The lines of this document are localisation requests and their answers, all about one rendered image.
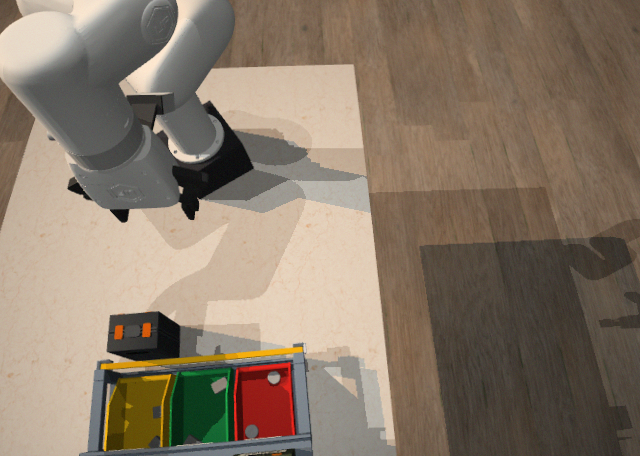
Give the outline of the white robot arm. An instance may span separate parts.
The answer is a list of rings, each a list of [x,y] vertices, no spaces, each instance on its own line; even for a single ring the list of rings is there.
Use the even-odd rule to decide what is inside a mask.
[[[196,91],[233,35],[228,0],[16,1],[0,78],[79,166],[123,164],[155,120],[184,163],[219,151],[224,129]]]

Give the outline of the red bin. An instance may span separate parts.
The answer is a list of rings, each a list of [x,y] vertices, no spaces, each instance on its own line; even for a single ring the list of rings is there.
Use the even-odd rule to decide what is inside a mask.
[[[268,381],[268,374],[272,371],[280,374],[277,384]],[[234,389],[235,441],[250,439],[245,429],[252,424],[259,429],[255,438],[295,435],[292,398],[294,401],[290,362],[237,367]]]

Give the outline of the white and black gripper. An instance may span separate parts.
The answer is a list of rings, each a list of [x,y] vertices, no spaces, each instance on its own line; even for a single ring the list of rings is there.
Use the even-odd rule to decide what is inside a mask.
[[[194,220],[209,174],[179,167],[161,139],[148,126],[142,128],[143,139],[136,153],[112,169],[85,169],[65,151],[74,175],[67,189],[110,209],[121,223],[128,221],[129,209],[165,208],[178,202],[187,218]],[[182,194],[178,185],[183,187]]]

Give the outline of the yellow open bin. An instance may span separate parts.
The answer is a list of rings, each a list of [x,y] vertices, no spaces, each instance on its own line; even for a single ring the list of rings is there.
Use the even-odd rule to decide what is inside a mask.
[[[176,376],[118,379],[107,405],[104,451],[150,448],[155,436],[161,436],[161,447],[169,446],[170,397]],[[155,406],[162,406],[161,418],[153,419]]]

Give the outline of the green open bin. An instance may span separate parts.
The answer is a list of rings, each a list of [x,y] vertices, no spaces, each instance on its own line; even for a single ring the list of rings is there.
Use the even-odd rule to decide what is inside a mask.
[[[226,389],[214,394],[210,384],[224,376]],[[177,372],[170,398],[169,446],[183,445],[189,434],[203,443],[235,441],[233,368]]]

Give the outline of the yellow bar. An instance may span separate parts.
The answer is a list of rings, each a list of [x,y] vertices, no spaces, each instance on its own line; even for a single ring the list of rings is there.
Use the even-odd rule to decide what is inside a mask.
[[[101,364],[101,369],[125,369],[125,368],[138,368],[138,367],[151,367],[151,366],[163,366],[163,365],[175,365],[175,364],[187,364],[187,363],[199,363],[199,362],[211,362],[244,358],[255,358],[265,356],[276,356],[293,354],[296,352],[303,352],[303,347],[263,350],[253,352],[220,354],[220,355],[208,355],[197,357],[185,357],[185,358],[173,358],[173,359],[161,359],[161,360],[148,360],[148,361],[136,361],[136,362],[123,362],[123,363],[110,363]]]

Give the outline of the grey round disc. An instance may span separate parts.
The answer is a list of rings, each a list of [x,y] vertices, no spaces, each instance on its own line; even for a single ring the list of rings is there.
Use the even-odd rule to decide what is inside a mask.
[[[259,433],[259,429],[256,425],[252,424],[246,427],[245,434],[248,438],[255,438]]]
[[[277,384],[280,381],[280,374],[277,371],[272,371],[268,374],[268,381],[271,384]]]

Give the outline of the grey metal shelf rack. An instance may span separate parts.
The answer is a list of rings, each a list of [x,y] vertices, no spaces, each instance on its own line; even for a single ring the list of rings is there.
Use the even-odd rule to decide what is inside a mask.
[[[79,456],[233,456],[235,454],[254,453],[284,449],[295,449],[295,456],[313,456],[312,434],[308,400],[308,388],[306,377],[305,356],[307,353],[306,343],[292,343],[294,347],[303,347],[303,352],[293,353],[293,358],[274,359],[264,361],[253,361],[232,364],[220,364],[198,367],[136,371],[136,372],[115,372],[101,369],[101,364],[110,364],[114,361],[104,359],[97,361],[94,370],[88,448],[87,452],[79,453]],[[250,367],[260,365],[271,365],[280,363],[291,363],[293,397],[295,407],[296,434],[288,436],[275,436],[255,439],[245,439],[238,441],[227,441],[217,443],[200,443],[177,445],[155,448],[137,448],[104,451],[103,436],[105,423],[105,409],[107,384],[110,384],[109,400],[117,384],[118,378],[142,377],[151,375],[177,375],[181,371],[197,371],[231,367],[234,369],[234,389],[237,367]],[[294,364],[293,364],[294,362]],[[293,366],[294,365],[294,366]],[[295,375],[295,380],[294,380]],[[296,388],[296,393],[295,393]],[[296,406],[297,400],[297,406]],[[297,418],[298,413],[298,418]],[[308,433],[308,434],[303,434]],[[94,452],[93,452],[94,451]]]

